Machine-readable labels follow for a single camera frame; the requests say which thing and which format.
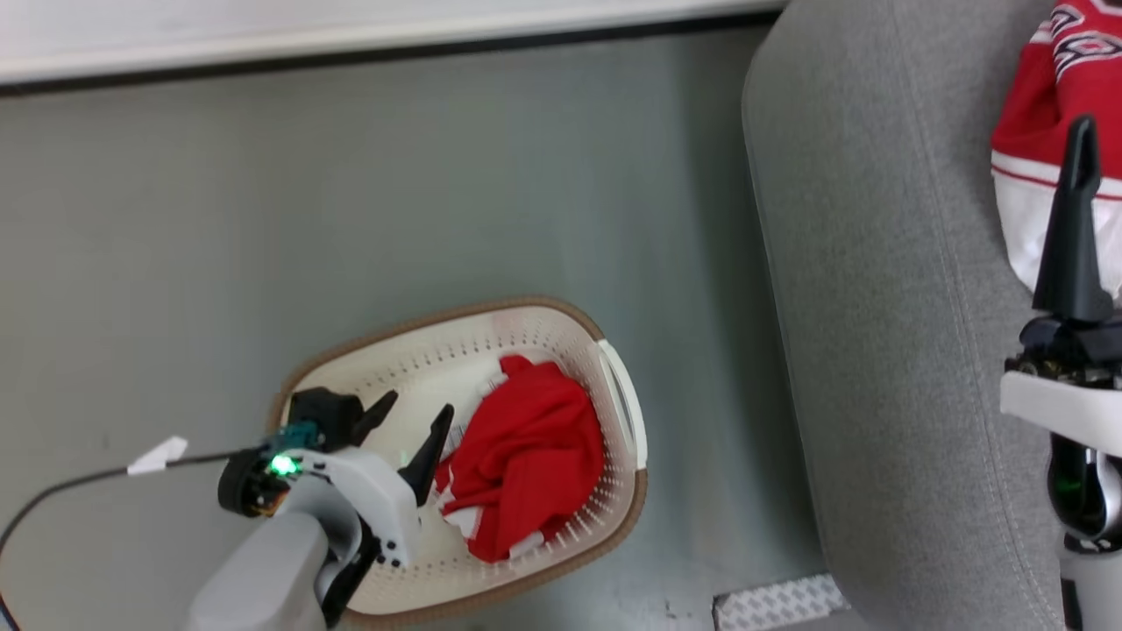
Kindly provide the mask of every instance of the chair seam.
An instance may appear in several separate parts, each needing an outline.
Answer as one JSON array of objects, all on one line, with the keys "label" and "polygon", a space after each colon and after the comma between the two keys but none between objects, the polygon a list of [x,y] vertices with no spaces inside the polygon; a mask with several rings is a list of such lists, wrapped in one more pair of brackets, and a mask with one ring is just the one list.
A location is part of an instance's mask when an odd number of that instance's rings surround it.
[{"label": "chair seam", "polygon": [[[891,17],[895,26],[893,35],[896,38],[898,49],[900,51],[901,56],[904,56],[907,55],[907,51],[905,47],[901,45],[902,44],[901,26],[900,26],[900,16],[898,7],[894,2],[891,2],[890,0],[882,0],[882,4],[889,6],[888,9],[891,12]],[[984,412],[984,406],[982,405],[982,393],[978,390],[978,382],[980,382],[978,365],[981,364],[981,358],[978,357],[977,354],[976,340],[974,340],[973,336],[968,335],[967,332],[968,330],[972,330],[969,327],[972,322],[972,316],[969,309],[969,301],[967,300],[966,294],[963,291],[963,281],[960,274],[962,265],[958,259],[958,253],[955,249],[954,245],[950,243],[950,239],[948,238],[947,235],[946,218],[944,216],[944,203],[942,203],[944,200],[939,192],[939,188],[936,185],[935,182],[935,175],[934,175],[935,161],[932,159],[931,156],[930,141],[928,140],[927,131],[922,126],[918,113],[920,107],[920,99],[918,98],[917,94],[916,82],[912,79],[912,76],[907,72],[904,73],[904,81],[908,84],[908,98],[910,100],[909,110],[913,112],[912,117],[916,125],[916,132],[917,136],[919,137],[919,141],[921,145],[923,161],[927,163],[927,179],[929,189],[929,191],[927,191],[927,195],[936,202],[936,208],[934,213],[935,221],[932,221],[932,223],[936,225],[935,226],[936,234],[938,235],[940,241],[939,247],[937,248],[939,252],[939,262],[944,268],[944,274],[948,280],[948,282],[944,283],[944,285],[948,293],[947,298],[950,300],[951,303],[951,310],[955,313],[955,329],[959,337],[958,339],[959,348],[967,355],[967,357],[969,357],[971,369],[974,375],[974,378],[971,381],[972,383],[971,397],[974,400],[974,405],[973,405],[973,409],[975,410],[974,415],[976,419],[982,421],[982,428],[984,430],[984,435],[986,438],[986,447],[987,447],[985,454],[985,459],[987,465],[986,486],[988,488],[991,499],[1000,500],[999,509],[1001,511],[1000,512],[1001,518],[999,519],[999,522],[1004,522],[1002,524],[1003,528],[1001,529],[1002,543],[1005,546],[1005,552],[1010,556],[1010,560],[1012,561],[1014,571],[1017,571],[1021,576],[1020,580],[1018,580],[1018,587],[1021,591],[1021,596],[1026,600],[1029,607],[1032,610],[1033,616],[1041,623],[1045,622],[1045,616],[1041,614],[1040,610],[1042,605],[1045,613],[1047,613],[1048,618],[1051,618],[1054,622],[1059,623],[1060,619],[1058,614],[1052,609],[1051,604],[1047,601],[1047,598],[1043,597],[1043,592],[1040,588],[1040,584],[1037,580],[1031,564],[1028,561],[1024,555],[1021,554],[1020,550],[1020,545],[1019,545],[1020,540],[1018,530],[1019,527],[1017,525],[1017,519],[1015,514],[1013,513],[1012,504],[1008,502],[1008,494],[1009,494],[1008,486],[1004,484],[1001,476],[1001,474],[1004,472],[1004,465],[1001,463],[1001,452],[1000,449],[996,447],[993,437],[993,427],[992,423],[990,422],[988,414]],[[953,257],[954,259],[953,262],[947,260],[946,254],[948,253]],[[1034,597],[1031,597],[1029,595],[1028,588],[1030,586],[1032,588],[1032,592],[1034,593]]]}]

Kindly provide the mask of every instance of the red cloth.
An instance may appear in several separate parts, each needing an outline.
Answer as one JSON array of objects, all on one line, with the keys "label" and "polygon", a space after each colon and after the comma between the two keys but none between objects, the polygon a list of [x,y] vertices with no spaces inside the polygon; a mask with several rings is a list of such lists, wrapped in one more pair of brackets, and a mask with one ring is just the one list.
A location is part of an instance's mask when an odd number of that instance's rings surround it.
[{"label": "red cloth", "polygon": [[604,472],[600,423],[580,384],[553,362],[513,355],[499,365],[508,379],[482,400],[463,442],[436,469],[436,491],[451,496],[442,514],[480,509],[468,550],[488,563],[534,532],[557,534]]},{"label": "red cloth", "polygon": [[1013,88],[993,134],[995,174],[1055,185],[1055,175],[1034,163],[1058,168],[1068,127],[1089,113],[1098,128],[1103,175],[1122,177],[1120,98],[1122,7],[1104,0],[1058,2],[1021,51]]}]

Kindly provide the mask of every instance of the brown basket rim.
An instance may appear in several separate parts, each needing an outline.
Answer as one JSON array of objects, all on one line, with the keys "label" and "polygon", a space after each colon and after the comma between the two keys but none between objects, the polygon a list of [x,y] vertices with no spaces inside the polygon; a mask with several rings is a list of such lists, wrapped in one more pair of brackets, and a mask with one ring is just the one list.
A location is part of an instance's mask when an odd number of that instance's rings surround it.
[{"label": "brown basket rim", "polygon": [[[332,362],[343,355],[348,355],[360,348],[377,344],[385,339],[432,324],[439,324],[441,322],[458,320],[470,316],[478,316],[489,311],[500,311],[504,309],[516,309],[521,307],[544,307],[546,309],[560,311],[580,323],[580,326],[588,331],[592,339],[597,341],[604,339],[604,332],[598,326],[596,326],[596,322],[594,322],[588,314],[568,302],[548,296],[515,298],[449,309],[424,318],[417,318],[403,322],[378,333],[343,342],[301,364],[288,375],[288,377],[284,381],[280,391],[274,397],[273,404],[269,409],[266,431],[272,435],[280,428],[280,413],[284,411],[285,403],[288,401],[288,397],[292,395],[296,385],[312,371],[319,368],[328,362]],[[610,552],[618,547],[628,534],[631,534],[631,531],[635,528],[635,523],[638,521],[640,513],[643,512],[643,504],[646,502],[646,469],[635,472],[635,494],[632,496],[632,502],[627,509],[627,514],[624,515],[624,521],[607,539],[572,557],[571,559],[548,567],[530,576],[518,578],[517,580],[507,583],[506,585],[494,587],[471,596],[465,596],[462,598],[441,603],[439,605],[430,605],[426,607],[390,614],[366,614],[348,609],[344,614],[346,620],[352,625],[359,625],[366,629],[394,629],[405,624],[416,624],[451,615],[462,615],[480,607],[505,601],[517,594],[564,576],[565,574],[579,569]]]}]

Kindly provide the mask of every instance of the black cable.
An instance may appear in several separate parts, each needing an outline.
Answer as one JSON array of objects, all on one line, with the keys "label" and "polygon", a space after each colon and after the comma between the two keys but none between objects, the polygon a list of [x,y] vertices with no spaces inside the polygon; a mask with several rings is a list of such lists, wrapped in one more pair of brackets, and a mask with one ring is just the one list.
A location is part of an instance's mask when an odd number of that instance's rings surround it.
[{"label": "black cable", "polygon": [[[205,463],[214,463],[218,460],[228,460],[238,451],[240,451],[240,449],[236,451],[227,451],[223,454],[211,454],[208,456],[192,456],[190,458],[181,458],[178,460],[172,460],[167,463],[167,468],[174,469],[176,467],[185,467],[188,465],[202,465]],[[0,534],[0,555],[3,555],[4,546],[8,545],[8,540],[11,539],[11,534],[12,532],[16,531],[16,527],[19,525],[19,522],[24,521],[24,518],[26,518],[28,513],[30,513],[47,497],[50,497],[55,493],[61,493],[68,488],[74,488],[75,486],[83,486],[86,484],[92,484],[94,482],[109,479],[111,477],[120,477],[127,475],[129,475],[128,467],[118,467],[116,469],[107,469],[103,472],[89,474],[81,477],[75,477],[74,479],[68,479],[66,482],[61,482],[40,492],[38,495],[33,497],[30,502],[25,504],[24,507],[20,509],[18,513],[16,513],[16,516],[12,518],[10,522],[8,522],[8,525],[4,527],[3,533]],[[2,594],[0,594],[0,618],[2,618],[3,621],[8,624],[8,627],[11,628],[11,631],[20,631],[19,624],[16,623],[16,619],[11,615],[11,611],[8,609],[8,604],[4,602]]]}]

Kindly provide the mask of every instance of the basket handle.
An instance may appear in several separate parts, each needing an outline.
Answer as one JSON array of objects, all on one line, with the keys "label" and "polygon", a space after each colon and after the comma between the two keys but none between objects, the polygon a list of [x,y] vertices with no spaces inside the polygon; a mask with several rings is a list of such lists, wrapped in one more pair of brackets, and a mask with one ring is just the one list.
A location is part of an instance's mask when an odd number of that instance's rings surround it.
[{"label": "basket handle", "polygon": [[638,405],[635,386],[632,384],[631,375],[627,374],[624,360],[608,340],[601,339],[596,344],[600,347],[600,365],[610,377],[608,391],[619,415],[619,429],[624,432],[628,450],[635,455],[635,468],[645,469],[646,428],[643,426],[643,410]]}]

